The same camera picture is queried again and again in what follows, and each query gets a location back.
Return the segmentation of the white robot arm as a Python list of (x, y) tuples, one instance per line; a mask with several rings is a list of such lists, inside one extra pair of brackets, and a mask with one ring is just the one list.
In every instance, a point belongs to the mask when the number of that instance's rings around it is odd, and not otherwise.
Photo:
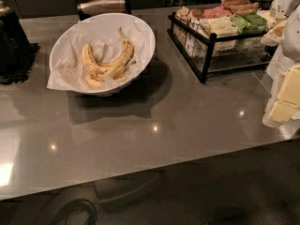
[(277, 128), (287, 123), (300, 108), (300, 14), (294, 10), (286, 22), (281, 22), (262, 37), (262, 44), (277, 45), (266, 69), (273, 80), (271, 97), (262, 122)]

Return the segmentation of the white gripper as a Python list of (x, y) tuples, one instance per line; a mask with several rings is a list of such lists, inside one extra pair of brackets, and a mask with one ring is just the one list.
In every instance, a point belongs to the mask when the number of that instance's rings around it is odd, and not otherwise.
[(262, 122), (270, 128), (278, 128), (290, 121), (300, 108), (300, 65), (285, 56), (279, 45), (267, 74), (273, 83)]

